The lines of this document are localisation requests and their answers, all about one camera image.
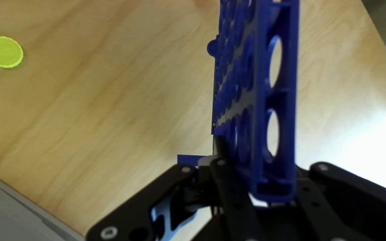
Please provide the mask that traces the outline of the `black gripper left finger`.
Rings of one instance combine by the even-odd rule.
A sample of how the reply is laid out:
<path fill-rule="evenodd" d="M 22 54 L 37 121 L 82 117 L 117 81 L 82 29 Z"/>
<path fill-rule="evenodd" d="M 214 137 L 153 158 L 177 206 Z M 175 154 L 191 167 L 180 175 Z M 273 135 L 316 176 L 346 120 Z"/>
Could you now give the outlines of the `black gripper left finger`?
<path fill-rule="evenodd" d="M 253 200 L 223 158 L 173 164 L 94 223 L 86 241 L 171 241 L 202 208 L 211 219 L 192 241 L 257 241 Z"/>

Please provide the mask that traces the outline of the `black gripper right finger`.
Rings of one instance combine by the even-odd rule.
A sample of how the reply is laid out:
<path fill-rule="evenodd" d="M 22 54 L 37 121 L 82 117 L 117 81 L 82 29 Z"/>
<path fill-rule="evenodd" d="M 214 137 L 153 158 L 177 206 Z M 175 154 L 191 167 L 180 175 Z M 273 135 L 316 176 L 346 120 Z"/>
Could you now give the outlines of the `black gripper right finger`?
<path fill-rule="evenodd" d="M 386 241 L 386 187 L 328 162 L 298 168 L 307 241 Z"/>

